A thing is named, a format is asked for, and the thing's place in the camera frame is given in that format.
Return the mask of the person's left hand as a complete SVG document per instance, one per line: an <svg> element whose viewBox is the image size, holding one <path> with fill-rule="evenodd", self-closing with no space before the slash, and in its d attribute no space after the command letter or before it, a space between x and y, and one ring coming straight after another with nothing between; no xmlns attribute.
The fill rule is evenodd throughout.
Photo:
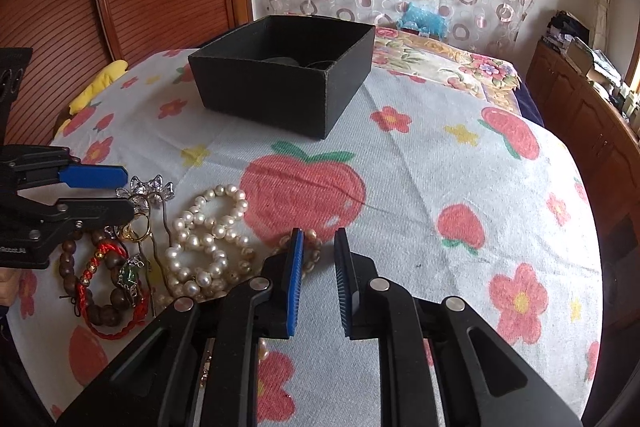
<svg viewBox="0 0 640 427"><path fill-rule="evenodd" d="M13 305L20 288L21 275L21 270L0 269L0 306L9 308Z"/></svg>

